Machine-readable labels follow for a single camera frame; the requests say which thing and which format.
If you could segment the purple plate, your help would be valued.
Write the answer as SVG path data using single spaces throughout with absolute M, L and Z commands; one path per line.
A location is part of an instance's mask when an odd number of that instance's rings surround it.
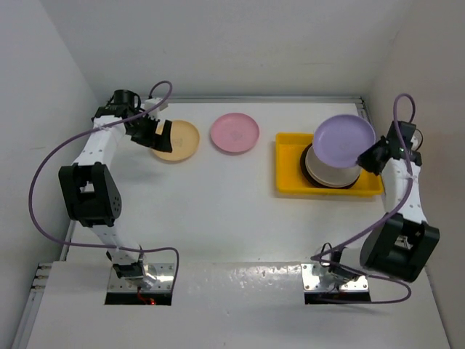
M 312 147 L 324 164 L 338 169 L 357 166 L 359 155 L 376 142 L 373 127 L 363 118 L 341 114 L 321 123 L 313 135 Z

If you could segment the cream white plate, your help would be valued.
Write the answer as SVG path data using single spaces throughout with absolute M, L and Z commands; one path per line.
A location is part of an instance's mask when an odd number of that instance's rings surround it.
M 315 154 L 312 144 L 304 155 L 304 169 L 318 184 L 329 188 L 344 188 L 353 185 L 360 177 L 359 166 L 339 169 L 324 164 Z

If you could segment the metal rimmed plate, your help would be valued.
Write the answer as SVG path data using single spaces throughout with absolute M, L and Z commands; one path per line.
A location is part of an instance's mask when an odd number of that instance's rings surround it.
M 299 169 L 300 169 L 300 172 L 302 174 L 302 176 L 304 177 L 304 179 L 310 183 L 311 185 L 315 186 L 316 188 L 329 188 L 329 187 L 326 187 L 326 186 L 323 186 L 323 185 L 320 185 L 318 184 L 315 180 L 313 180 L 307 173 L 307 171 L 304 169 L 304 155 L 308 149 L 308 147 L 310 146 L 310 144 L 301 152 L 301 155 L 299 157 Z M 351 188 L 353 185 L 351 186 L 348 186 L 348 187 L 344 187 L 344 188 L 333 188 L 333 189 L 348 189 L 348 188 Z

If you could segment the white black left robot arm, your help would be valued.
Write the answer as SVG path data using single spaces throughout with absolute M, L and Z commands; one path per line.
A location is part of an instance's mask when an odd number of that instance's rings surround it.
M 119 279 L 143 289 L 153 286 L 157 277 L 142 247 L 116 226 L 123 202 L 110 165 L 125 136 L 146 148 L 164 153 L 172 151 L 172 122 L 165 121 L 162 131 L 156 131 L 158 114 L 165 107 L 164 99 L 150 99 L 148 110 L 141 111 L 137 94 L 116 90 L 110 102 L 97 109 L 92 119 L 92 133 L 80 155 L 58 173 L 70 219 L 99 238 Z

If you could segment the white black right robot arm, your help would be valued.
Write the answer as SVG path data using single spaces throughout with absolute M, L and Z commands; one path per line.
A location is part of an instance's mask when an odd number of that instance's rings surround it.
M 341 283 L 366 271 L 414 282 L 440 240 L 440 231 L 428 224 L 421 208 L 418 177 L 421 154 L 413 148 L 416 125 L 392 122 L 388 134 L 362 153 L 358 164 L 380 175 L 385 188 L 381 223 L 371 226 L 359 251 L 359 261 L 348 266 L 351 250 L 338 246 L 319 264 L 319 274 Z

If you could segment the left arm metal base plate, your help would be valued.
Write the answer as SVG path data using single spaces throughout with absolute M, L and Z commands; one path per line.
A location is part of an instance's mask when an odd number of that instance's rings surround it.
M 172 263 L 151 263 L 141 277 L 118 277 L 114 269 L 110 272 L 107 291 L 109 293 L 169 293 L 173 286 L 175 266 Z

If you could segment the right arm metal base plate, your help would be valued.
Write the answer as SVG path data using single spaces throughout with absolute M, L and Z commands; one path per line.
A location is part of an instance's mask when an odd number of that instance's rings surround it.
M 302 263 L 302 283 L 307 293 L 326 292 L 368 292 L 369 285 L 365 276 L 345 278 L 329 272 L 328 266 L 318 262 Z

